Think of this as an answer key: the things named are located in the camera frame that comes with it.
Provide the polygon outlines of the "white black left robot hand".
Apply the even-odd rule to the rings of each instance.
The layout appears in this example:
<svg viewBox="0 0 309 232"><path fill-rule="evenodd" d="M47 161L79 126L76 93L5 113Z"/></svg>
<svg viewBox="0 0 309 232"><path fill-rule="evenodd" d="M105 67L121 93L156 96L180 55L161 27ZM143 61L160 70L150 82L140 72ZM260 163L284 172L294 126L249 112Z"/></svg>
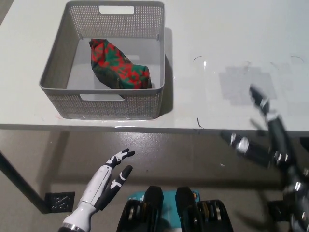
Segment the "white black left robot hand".
<svg viewBox="0 0 309 232"><path fill-rule="evenodd" d="M90 209L103 210L116 196L124 182L129 177L133 167L128 165L109 185L113 169L119 165L126 157L131 157L135 151L125 149L110 157L91 178L88 183L78 207L88 207Z"/></svg>

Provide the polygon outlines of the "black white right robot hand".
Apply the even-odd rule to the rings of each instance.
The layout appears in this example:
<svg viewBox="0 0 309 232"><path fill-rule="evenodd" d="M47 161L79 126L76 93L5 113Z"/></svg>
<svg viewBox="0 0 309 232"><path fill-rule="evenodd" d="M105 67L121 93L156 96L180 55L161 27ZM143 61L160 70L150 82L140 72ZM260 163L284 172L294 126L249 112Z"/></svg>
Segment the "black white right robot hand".
<svg viewBox="0 0 309 232"><path fill-rule="evenodd" d="M301 171L297 164L295 150L281 116L276 110L270 109L269 98L255 86L250 85L249 93L268 127L270 147L262 147L245 136L228 131L222 131L221 138L239 156L265 168L276 167L281 173L282 187L285 193L308 194L309 177Z"/></svg>

